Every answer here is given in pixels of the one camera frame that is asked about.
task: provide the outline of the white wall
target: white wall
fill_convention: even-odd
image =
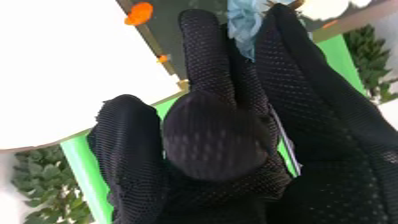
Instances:
[[[376,26],[377,37],[386,39],[386,49],[392,49],[392,58],[388,68],[393,69],[388,78],[398,77],[398,12],[372,22]],[[398,92],[398,83],[392,86],[392,90]]]
[[[26,216],[33,209],[27,207],[24,201],[26,196],[18,193],[11,184],[13,166],[17,158],[13,153],[0,154],[0,223],[22,224]]]

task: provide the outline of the gloved hand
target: gloved hand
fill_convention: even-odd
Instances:
[[[164,123],[168,160],[157,112],[132,96],[107,102],[90,135],[114,222],[397,223],[397,132],[328,65],[294,11],[276,5],[269,12],[257,65],[210,13],[187,11],[180,23],[193,91]],[[264,93],[305,165],[290,185]]]
[[[162,127],[168,160],[157,112],[136,97],[106,103],[90,135],[114,222],[264,223],[267,202],[281,198],[292,178],[257,68],[216,15],[187,11],[180,23],[193,89]]]
[[[257,66],[303,164],[271,223],[398,223],[398,134],[283,5],[260,31]]]

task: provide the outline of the black fabric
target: black fabric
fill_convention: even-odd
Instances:
[[[127,95],[106,103],[90,135],[114,223],[398,223],[397,131],[328,65],[294,10],[278,4],[269,12],[257,64],[216,16],[191,10],[180,20],[193,89],[162,136],[155,109]],[[269,101],[305,165],[294,181]]]
[[[398,223],[397,131],[281,5],[260,31],[257,65],[305,165],[271,223]]]
[[[161,118],[134,96],[123,95],[106,103],[88,141],[111,187],[114,223],[154,223],[164,210],[170,179]]]
[[[239,57],[232,61],[242,61],[241,70],[230,63],[237,54],[230,54],[235,49],[216,15],[189,10],[180,24],[191,93],[166,117],[168,158],[193,178],[230,180],[260,168],[267,158],[280,157],[280,130],[255,65]]]

